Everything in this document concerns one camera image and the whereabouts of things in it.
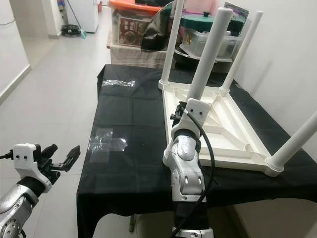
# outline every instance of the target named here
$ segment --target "white refrigerator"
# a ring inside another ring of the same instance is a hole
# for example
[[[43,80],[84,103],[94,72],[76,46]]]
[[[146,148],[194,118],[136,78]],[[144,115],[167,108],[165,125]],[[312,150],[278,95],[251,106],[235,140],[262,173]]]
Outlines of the white refrigerator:
[[[98,27],[99,0],[68,0],[72,6],[79,24],[86,32],[95,33]],[[78,25],[69,4],[65,1],[68,24]]]

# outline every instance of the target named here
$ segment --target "white wall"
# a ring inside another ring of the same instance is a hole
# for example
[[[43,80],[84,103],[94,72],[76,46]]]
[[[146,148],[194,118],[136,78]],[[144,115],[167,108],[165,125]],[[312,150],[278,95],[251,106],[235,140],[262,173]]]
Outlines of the white wall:
[[[61,34],[61,26],[64,24],[64,20],[58,9],[56,0],[41,0],[46,19],[46,25],[48,34],[51,36],[57,36]]]
[[[41,0],[10,0],[21,36],[48,37]]]
[[[317,1],[232,0],[264,15],[235,79],[289,133],[317,110]],[[317,161],[317,135],[304,149]],[[276,199],[236,205],[252,238],[316,238],[317,205]]]
[[[0,24],[14,19],[9,0],[0,1]],[[0,26],[0,96],[29,66],[15,22]]]
[[[317,1],[234,0],[264,15],[235,79],[290,134],[317,110]],[[304,149],[317,161],[317,135]]]

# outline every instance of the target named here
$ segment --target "pink object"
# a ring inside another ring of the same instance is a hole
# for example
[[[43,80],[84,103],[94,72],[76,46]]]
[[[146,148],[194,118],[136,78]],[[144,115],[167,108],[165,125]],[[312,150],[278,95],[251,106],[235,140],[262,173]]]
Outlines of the pink object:
[[[204,11],[210,12],[210,15],[215,15],[218,9],[218,0],[186,0],[185,11],[188,13],[203,14]]]
[[[98,12],[101,12],[103,9],[103,2],[100,1],[99,4],[98,4]]]

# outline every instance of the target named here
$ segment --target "table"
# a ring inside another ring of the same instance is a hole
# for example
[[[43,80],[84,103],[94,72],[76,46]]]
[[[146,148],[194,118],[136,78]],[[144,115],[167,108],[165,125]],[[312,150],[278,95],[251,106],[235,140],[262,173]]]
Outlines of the table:
[[[161,70],[106,65],[98,80],[99,97],[91,143],[77,190],[78,237],[91,238],[98,220],[172,210],[170,171],[162,163],[166,148]],[[194,73],[173,70],[171,78],[190,83]],[[212,73],[210,86],[225,75]],[[249,95],[233,84],[230,94],[273,154],[289,135]],[[96,140],[103,143],[96,146]],[[303,150],[276,178],[260,172],[216,168],[208,206],[263,199],[317,201],[317,164]]]

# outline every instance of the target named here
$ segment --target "broom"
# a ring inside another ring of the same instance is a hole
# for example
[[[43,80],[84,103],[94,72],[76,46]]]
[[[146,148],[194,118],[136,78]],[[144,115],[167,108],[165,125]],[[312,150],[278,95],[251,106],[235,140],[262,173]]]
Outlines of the broom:
[[[67,3],[68,3],[68,5],[69,5],[71,11],[73,12],[74,17],[75,17],[75,19],[76,19],[76,21],[77,21],[77,23],[78,23],[78,25],[79,25],[79,27],[80,27],[80,36],[81,36],[81,38],[85,39],[86,36],[87,36],[87,33],[83,30],[83,28],[82,28],[81,25],[79,24],[79,21],[78,21],[76,15],[75,15],[75,13],[74,13],[73,8],[71,7],[71,5],[70,5],[70,3],[69,3],[69,0],[67,0]]]

